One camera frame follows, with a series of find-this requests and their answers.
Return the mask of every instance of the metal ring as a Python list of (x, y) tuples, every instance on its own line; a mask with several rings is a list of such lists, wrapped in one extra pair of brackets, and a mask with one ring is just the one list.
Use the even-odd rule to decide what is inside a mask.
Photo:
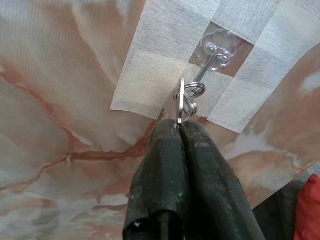
[[(196, 99), (202, 96), (206, 92), (206, 86), (201, 82), (191, 82), (184, 85), (184, 89), (193, 88), (194, 90), (188, 92), (190, 98)], [(180, 93), (180, 88), (178, 88), (175, 92), (174, 99), (178, 99), (178, 95)]]

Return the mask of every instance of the red fabric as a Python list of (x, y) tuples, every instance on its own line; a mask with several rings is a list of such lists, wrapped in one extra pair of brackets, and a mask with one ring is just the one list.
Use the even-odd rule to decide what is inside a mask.
[(294, 240), (320, 240), (320, 178), (316, 174), (299, 193)]

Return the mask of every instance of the red object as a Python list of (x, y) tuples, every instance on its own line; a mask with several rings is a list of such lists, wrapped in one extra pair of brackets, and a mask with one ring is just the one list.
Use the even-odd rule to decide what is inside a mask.
[(320, 240), (320, 178), (316, 174), (299, 193), (294, 240)]

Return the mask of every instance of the pink marble surface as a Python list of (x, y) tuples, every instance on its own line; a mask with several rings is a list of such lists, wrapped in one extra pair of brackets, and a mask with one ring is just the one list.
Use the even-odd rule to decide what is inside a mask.
[[(0, 2), (0, 239), (119, 240), (155, 122), (110, 111), (144, 1)], [(199, 119), (254, 207), (320, 160), (320, 45), (239, 135)]]

